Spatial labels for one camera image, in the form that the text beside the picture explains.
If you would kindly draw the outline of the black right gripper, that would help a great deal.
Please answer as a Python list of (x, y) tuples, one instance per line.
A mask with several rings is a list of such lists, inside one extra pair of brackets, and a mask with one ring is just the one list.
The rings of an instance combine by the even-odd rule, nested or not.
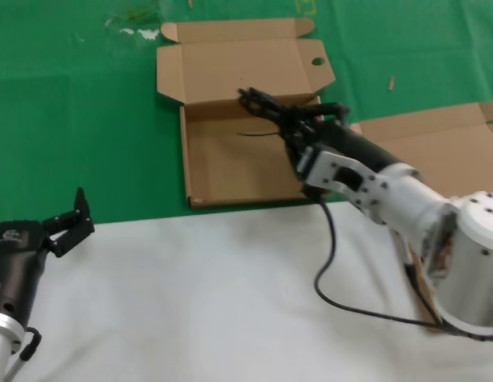
[(401, 160), (364, 136), (353, 132), (349, 127), (339, 126), (336, 115), (311, 115), (298, 113), (295, 122), (284, 128), (284, 146), (291, 167), (297, 173), (297, 165), (308, 146), (308, 139), (312, 137), (311, 155), (307, 170), (313, 167), (316, 158), (324, 148), (335, 150), (342, 156), (352, 158), (362, 163), (374, 172), (381, 172), (384, 168), (401, 163)]

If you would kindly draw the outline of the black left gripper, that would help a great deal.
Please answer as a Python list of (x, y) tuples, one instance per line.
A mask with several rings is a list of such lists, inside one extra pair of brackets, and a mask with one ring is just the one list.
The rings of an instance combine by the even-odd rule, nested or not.
[(26, 325), (48, 251), (61, 258), (95, 231), (84, 189), (73, 210), (44, 220), (0, 222), (0, 313)]

